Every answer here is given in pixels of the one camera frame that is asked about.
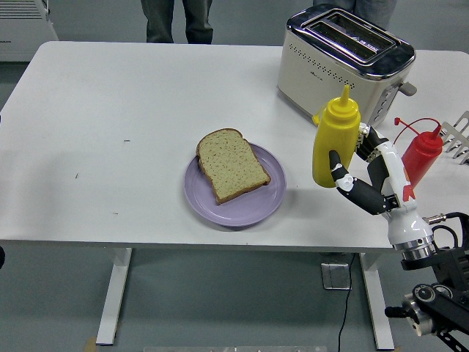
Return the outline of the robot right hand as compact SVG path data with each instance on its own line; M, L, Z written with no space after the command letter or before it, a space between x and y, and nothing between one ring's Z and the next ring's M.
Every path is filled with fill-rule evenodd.
M351 175L337 150L329 151L330 174L338 192L372 215L388 222L388 239L402 252L433 253L433 232L417 211L407 170L393 143L364 123L358 129L355 154L368 163L371 184Z

